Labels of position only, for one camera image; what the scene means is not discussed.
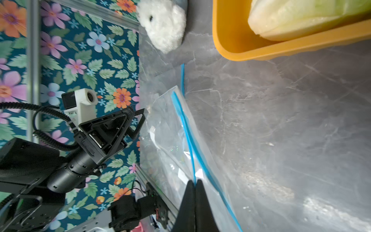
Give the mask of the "green chinese cabbage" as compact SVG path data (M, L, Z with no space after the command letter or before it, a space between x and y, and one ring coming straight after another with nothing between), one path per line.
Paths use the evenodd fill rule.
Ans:
M288 41L370 14L370 1L252 1L250 29L270 41Z

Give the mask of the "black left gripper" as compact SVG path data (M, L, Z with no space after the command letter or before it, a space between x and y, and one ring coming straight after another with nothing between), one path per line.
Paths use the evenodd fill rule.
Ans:
M134 118L138 120L135 129L131 127ZM125 137L132 140L138 138L145 120L144 108L134 111L128 107L81 123L80 131L74 138L93 162L101 165L128 146Z

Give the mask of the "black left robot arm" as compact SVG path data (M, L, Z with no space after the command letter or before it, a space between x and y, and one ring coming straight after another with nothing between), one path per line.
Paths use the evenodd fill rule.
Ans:
M121 111L76 126L54 106L3 102L1 109L24 109L59 118L71 127L75 142L66 145L36 129L42 145L13 138L1 148L1 231L43 232L64 206L65 196L80 189L89 176L102 176L107 161L135 139L145 122L145 110Z

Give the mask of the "clear zipper bag blue seal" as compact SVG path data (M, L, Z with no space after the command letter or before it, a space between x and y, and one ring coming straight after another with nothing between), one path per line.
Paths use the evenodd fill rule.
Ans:
M141 146L140 167L168 199L167 205L175 207L175 214L180 212L187 183L200 180L218 230L242 231L227 193L229 182L222 176L179 87L151 98Z

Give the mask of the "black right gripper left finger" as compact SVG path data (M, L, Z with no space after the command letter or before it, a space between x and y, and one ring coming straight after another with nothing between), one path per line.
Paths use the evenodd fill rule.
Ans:
M188 181L180 209L173 226L172 232L194 232L195 223L195 186L193 181Z

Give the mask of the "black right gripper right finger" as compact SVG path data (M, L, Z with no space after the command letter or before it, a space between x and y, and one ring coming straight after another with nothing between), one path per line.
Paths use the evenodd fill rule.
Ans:
M203 182L197 180L195 187L196 232L220 232L214 220Z

